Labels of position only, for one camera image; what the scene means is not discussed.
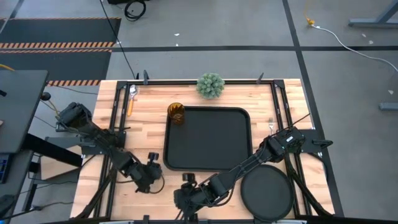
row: green plant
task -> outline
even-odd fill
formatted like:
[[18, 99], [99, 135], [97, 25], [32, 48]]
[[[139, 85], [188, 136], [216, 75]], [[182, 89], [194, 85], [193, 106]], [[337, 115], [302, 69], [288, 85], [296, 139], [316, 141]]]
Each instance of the green plant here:
[[224, 90], [224, 80], [217, 73], [205, 73], [198, 80], [197, 90], [205, 99], [220, 97]]

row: yellow object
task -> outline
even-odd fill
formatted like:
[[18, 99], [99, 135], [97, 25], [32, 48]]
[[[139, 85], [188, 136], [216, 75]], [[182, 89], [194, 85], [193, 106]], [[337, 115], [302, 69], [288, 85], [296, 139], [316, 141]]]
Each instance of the yellow object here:
[[2, 64], [0, 64], [0, 68], [5, 68], [5, 69], [7, 69], [7, 70], [10, 70], [10, 71], [15, 72], [15, 70], [14, 70], [13, 68], [8, 67], [7, 65], [2, 65]]
[[131, 98], [131, 99], [130, 99], [130, 103], [129, 103], [129, 109], [128, 109], [128, 111], [127, 111], [127, 116], [130, 116], [131, 113], [132, 113], [132, 102], [134, 102], [134, 101], [133, 101], [132, 98]]
[[307, 17], [307, 11], [308, 11], [308, 0], [305, 0], [305, 6], [304, 6], [304, 17], [307, 20], [307, 23], [312, 26], [315, 24], [315, 21], [313, 19], [310, 19]]

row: butcher block tabletop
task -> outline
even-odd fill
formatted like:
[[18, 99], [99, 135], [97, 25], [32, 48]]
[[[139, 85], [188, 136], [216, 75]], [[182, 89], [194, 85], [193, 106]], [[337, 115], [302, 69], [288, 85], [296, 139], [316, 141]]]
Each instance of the butcher block tabletop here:
[[[101, 128], [109, 128], [117, 82], [117, 80], [103, 80], [99, 86], [93, 121]], [[295, 122], [308, 114], [307, 102], [299, 79], [285, 79], [284, 82], [292, 121]], [[195, 85], [139, 85], [137, 90], [132, 115], [126, 117], [125, 127], [130, 128], [126, 130], [125, 149], [131, 151], [143, 162], [147, 161], [149, 152], [159, 153], [157, 162], [162, 166], [165, 187], [158, 194], [142, 194], [135, 193], [134, 182], [116, 184], [111, 213], [112, 220], [142, 220], [144, 215], [149, 215], [151, 220], [173, 220], [179, 212], [174, 204], [173, 191], [179, 189], [183, 184], [183, 172], [170, 170], [163, 163], [169, 104], [179, 102], [187, 106], [225, 106], [245, 109], [251, 120], [253, 152], [258, 148], [260, 142], [271, 133], [268, 126], [269, 118], [274, 119], [274, 132], [277, 130], [277, 118], [270, 85], [225, 85], [222, 95], [214, 100], [203, 99], [197, 93]], [[120, 102], [123, 101], [123, 91], [120, 94]], [[287, 127], [279, 89], [277, 89], [277, 94], [284, 127]], [[122, 103], [119, 103], [116, 124], [119, 124], [121, 107]], [[313, 124], [310, 117], [307, 117], [295, 126], [299, 129], [311, 129]], [[323, 164], [308, 154], [301, 154], [300, 157], [307, 187], [327, 211], [334, 213]], [[97, 155], [80, 171], [71, 217], [78, 215], [97, 191], [102, 163], [103, 156]], [[268, 164], [286, 173], [283, 161], [278, 164]], [[212, 174], [214, 172], [196, 172], [195, 176], [196, 180], [201, 182]], [[118, 174], [117, 181], [124, 180], [129, 179]], [[228, 204], [199, 210], [199, 219], [253, 219], [253, 215], [242, 202], [240, 185], [241, 180], [237, 181], [234, 194]], [[157, 180], [151, 190], [156, 191], [161, 186], [162, 181]], [[305, 214], [302, 194], [297, 186], [295, 186], [295, 190], [300, 213]], [[107, 194], [108, 191], [104, 193], [101, 202], [103, 206], [101, 206], [100, 216], [105, 214]], [[290, 211], [286, 218], [294, 218], [293, 211]]]

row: orange handle utensil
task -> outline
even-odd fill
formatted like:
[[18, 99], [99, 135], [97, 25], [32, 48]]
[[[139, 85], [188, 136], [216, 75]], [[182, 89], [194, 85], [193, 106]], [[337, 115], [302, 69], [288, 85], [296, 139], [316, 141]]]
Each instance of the orange handle utensil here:
[[129, 103], [129, 109], [127, 110], [127, 116], [131, 116], [131, 113], [132, 113], [132, 102], [134, 102], [134, 101], [131, 98], [130, 99], [130, 103]]

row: concrete floor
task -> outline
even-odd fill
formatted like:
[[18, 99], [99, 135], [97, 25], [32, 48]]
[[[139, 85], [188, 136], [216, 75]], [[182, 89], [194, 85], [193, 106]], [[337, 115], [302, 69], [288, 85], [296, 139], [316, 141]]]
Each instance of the concrete floor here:
[[[347, 45], [398, 45], [398, 30], [347, 26], [352, 17], [377, 16], [390, 0], [309, 2], [308, 16], [317, 25], [335, 32]], [[9, 16], [16, 4], [17, 0], [0, 1], [0, 17]], [[122, 10], [104, 4], [109, 16], [124, 18]], [[301, 46], [338, 45], [330, 34], [306, 26], [304, 0], [289, 0], [289, 4]], [[25, 0], [17, 14], [17, 17], [99, 16], [103, 17], [103, 11], [97, 0]], [[151, 0], [141, 20], [123, 19], [119, 38], [124, 47], [293, 46], [280, 0]], [[396, 51], [363, 53], [398, 65]], [[334, 141], [329, 151], [345, 216], [398, 220], [398, 151], [394, 144], [398, 114], [381, 112], [377, 107], [382, 101], [398, 102], [398, 73], [384, 63], [352, 52], [304, 52], [303, 57], [325, 136]], [[205, 72], [218, 72], [225, 78], [256, 78], [262, 72], [264, 78], [301, 78], [295, 52], [129, 52], [127, 58], [136, 73], [145, 69], [153, 79], [197, 78]], [[107, 79], [131, 77], [122, 53], [112, 53]], [[98, 87], [91, 86], [74, 88], [98, 91]], [[92, 95], [55, 87], [46, 90], [53, 94], [58, 108], [71, 101], [79, 101], [91, 110], [95, 106], [96, 98]], [[44, 105], [39, 106], [36, 115], [55, 123], [52, 111]], [[39, 137], [59, 135], [37, 120], [30, 132]], [[76, 180], [77, 174], [74, 175], [63, 179]], [[71, 202], [75, 188], [75, 184], [65, 184], [38, 190], [34, 203]], [[71, 207], [57, 205], [15, 218], [12, 223], [66, 220]]]

